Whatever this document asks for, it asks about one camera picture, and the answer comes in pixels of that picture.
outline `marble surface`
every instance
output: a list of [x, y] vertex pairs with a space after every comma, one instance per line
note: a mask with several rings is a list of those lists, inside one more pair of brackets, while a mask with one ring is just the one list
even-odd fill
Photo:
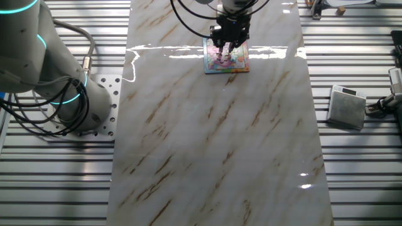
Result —
[[332, 225], [296, 0], [254, 14], [251, 71], [220, 75], [169, 1], [131, 7], [107, 225]]

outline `metal mounting plate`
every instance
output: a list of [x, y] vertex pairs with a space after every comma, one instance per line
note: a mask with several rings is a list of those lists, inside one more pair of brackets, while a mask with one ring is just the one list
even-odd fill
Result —
[[[112, 98], [111, 112], [107, 118], [99, 127], [93, 131], [87, 132], [71, 132], [66, 136], [48, 137], [44, 139], [49, 142], [63, 142], [63, 141], [114, 141], [116, 138], [117, 127], [117, 113], [119, 112], [119, 101], [121, 93], [122, 76], [121, 75], [91, 75], [91, 79], [103, 85]], [[53, 106], [49, 105], [48, 115], [54, 113]], [[59, 131], [65, 127], [62, 124], [54, 122], [47, 122], [44, 125], [44, 129], [47, 131]]]

